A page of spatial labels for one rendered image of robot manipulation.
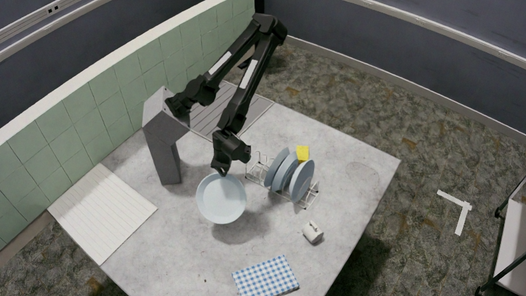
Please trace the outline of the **white ribbed draining mat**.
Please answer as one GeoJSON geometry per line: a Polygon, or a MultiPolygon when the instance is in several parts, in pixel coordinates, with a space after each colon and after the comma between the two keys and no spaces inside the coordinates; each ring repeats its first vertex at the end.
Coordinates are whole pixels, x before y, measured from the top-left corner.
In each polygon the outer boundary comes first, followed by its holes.
{"type": "Polygon", "coordinates": [[[99,266],[157,209],[101,163],[47,208],[99,266]]]}

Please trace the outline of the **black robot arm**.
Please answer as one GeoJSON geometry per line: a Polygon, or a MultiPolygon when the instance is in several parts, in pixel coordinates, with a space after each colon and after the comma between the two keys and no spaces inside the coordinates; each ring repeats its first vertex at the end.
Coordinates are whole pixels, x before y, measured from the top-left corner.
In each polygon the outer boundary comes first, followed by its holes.
{"type": "Polygon", "coordinates": [[[246,145],[237,133],[243,128],[252,97],[276,47],[283,45],[288,34],[287,28],[273,15],[255,13],[252,18],[244,32],[203,76],[199,74],[182,92],[165,99],[174,117],[188,115],[197,102],[203,107],[211,105],[222,79],[260,38],[238,88],[217,123],[220,130],[212,134],[213,147],[222,151],[220,163],[249,162],[251,145],[246,145]]]}

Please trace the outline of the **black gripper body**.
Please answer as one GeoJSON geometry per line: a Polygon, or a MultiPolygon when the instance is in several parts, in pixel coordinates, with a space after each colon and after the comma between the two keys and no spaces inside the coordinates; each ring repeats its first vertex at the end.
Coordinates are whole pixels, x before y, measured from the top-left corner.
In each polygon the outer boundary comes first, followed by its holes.
{"type": "Polygon", "coordinates": [[[230,164],[220,163],[219,152],[222,152],[222,151],[216,150],[215,148],[213,148],[213,151],[214,151],[214,155],[211,161],[211,168],[215,169],[216,167],[220,167],[223,169],[223,171],[229,171],[232,160],[230,161],[230,164]]]}

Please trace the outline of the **white mug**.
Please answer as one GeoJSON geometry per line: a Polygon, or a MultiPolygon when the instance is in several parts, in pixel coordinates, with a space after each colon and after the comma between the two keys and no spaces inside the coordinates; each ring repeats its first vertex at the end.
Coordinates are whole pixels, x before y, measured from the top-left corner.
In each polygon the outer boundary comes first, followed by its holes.
{"type": "Polygon", "coordinates": [[[311,243],[316,243],[317,241],[319,241],[324,233],[323,231],[320,229],[320,227],[314,222],[314,221],[309,221],[303,228],[302,228],[302,232],[304,233],[304,235],[308,238],[308,240],[311,242],[311,243]]]}

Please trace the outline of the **yellow sponge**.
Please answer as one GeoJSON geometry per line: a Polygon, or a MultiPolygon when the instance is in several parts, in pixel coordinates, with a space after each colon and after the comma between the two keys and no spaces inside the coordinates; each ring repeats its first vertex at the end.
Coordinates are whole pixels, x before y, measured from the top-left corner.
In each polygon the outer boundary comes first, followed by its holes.
{"type": "Polygon", "coordinates": [[[308,160],[309,155],[309,146],[297,145],[296,153],[299,159],[298,163],[306,162],[308,160]]]}

